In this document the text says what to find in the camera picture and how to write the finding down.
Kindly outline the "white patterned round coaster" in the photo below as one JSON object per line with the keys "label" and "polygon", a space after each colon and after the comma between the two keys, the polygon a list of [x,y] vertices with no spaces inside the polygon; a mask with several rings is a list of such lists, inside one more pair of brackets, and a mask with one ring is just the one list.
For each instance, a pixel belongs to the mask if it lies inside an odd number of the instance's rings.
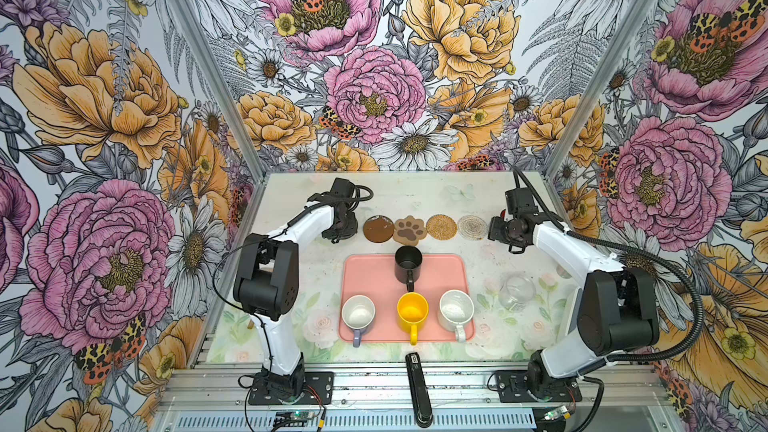
{"label": "white patterned round coaster", "polygon": [[466,240],[483,240],[488,234],[488,224],[481,217],[465,215],[457,222],[458,233]]}

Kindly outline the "glossy brown round coaster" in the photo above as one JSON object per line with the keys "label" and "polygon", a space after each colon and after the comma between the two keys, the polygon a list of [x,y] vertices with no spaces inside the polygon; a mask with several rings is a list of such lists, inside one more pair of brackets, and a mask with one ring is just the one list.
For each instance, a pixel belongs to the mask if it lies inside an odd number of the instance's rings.
{"label": "glossy brown round coaster", "polygon": [[386,216],[370,217],[363,224],[363,234],[372,243],[385,243],[394,235],[394,223]]}

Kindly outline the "cork round coaster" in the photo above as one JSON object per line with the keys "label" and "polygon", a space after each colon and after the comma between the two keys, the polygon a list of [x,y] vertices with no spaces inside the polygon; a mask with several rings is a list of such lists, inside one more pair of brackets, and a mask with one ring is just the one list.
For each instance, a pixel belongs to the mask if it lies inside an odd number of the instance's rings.
{"label": "cork round coaster", "polygon": [[426,222],[426,229],[431,237],[441,241],[452,239],[458,232],[457,223],[444,214],[431,216]]}

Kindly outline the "black mug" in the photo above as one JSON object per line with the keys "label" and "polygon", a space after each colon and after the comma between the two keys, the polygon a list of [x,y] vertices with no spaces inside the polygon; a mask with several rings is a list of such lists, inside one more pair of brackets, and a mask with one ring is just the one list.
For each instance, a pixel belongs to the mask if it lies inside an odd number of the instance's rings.
{"label": "black mug", "polygon": [[406,286],[408,292],[414,292],[423,262],[421,251],[415,246],[401,246],[397,249],[394,259],[395,278]]}

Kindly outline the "yellow mug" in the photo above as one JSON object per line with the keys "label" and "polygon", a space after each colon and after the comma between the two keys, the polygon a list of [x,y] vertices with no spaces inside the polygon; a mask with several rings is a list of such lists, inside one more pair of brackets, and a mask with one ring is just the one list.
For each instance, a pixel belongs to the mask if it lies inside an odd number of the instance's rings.
{"label": "yellow mug", "polygon": [[407,292],[398,300],[396,311],[399,328],[407,334],[409,343],[415,346],[429,316],[427,299],[419,293]]}

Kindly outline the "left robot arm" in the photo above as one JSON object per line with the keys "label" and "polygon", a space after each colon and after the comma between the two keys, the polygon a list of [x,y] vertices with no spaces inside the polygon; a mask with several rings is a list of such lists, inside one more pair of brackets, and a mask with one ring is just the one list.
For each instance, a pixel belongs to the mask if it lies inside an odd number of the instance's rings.
{"label": "left robot arm", "polygon": [[356,209],[373,191],[345,178],[311,195],[300,212],[266,234],[249,234],[240,247],[232,296],[260,328],[265,358],[249,400],[298,400],[310,391],[305,361],[294,337],[290,311],[299,295],[300,252],[316,238],[334,244],[358,230]]}

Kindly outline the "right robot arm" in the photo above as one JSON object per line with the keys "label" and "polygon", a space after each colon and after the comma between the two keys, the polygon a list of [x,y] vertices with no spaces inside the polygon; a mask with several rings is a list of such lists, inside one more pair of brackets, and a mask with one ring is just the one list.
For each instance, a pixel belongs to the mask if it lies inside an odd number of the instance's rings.
{"label": "right robot arm", "polygon": [[513,254],[537,248],[579,284],[572,330],[535,352],[522,380],[532,397],[544,400],[620,354],[655,344],[660,332],[653,277],[600,252],[588,237],[539,208],[536,198],[527,187],[506,191],[506,212],[491,219],[488,238]]}

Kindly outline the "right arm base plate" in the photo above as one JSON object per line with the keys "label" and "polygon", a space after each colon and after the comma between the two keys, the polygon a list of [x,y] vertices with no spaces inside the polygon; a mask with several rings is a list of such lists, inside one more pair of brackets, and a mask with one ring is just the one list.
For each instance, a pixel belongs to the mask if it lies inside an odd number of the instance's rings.
{"label": "right arm base plate", "polygon": [[501,403],[578,403],[583,400],[574,378],[530,379],[527,371],[497,370],[489,384],[497,392]]}

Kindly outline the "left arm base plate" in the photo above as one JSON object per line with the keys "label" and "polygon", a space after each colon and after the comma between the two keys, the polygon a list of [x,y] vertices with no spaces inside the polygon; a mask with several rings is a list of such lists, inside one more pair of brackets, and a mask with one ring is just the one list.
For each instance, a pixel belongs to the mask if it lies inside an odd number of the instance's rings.
{"label": "left arm base plate", "polygon": [[250,406],[330,405],[335,374],[329,371],[297,372],[280,376],[258,374],[248,387]]}

